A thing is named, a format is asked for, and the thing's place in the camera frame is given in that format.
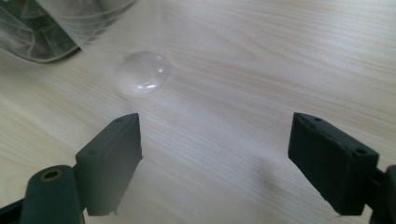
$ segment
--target wooden table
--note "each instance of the wooden table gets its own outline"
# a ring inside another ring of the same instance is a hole
[[[144,159],[116,217],[87,223],[367,223],[339,217],[288,159],[293,112],[326,119],[396,163],[394,1],[163,1],[171,76],[126,96],[78,53],[0,51],[0,207],[138,112]]]

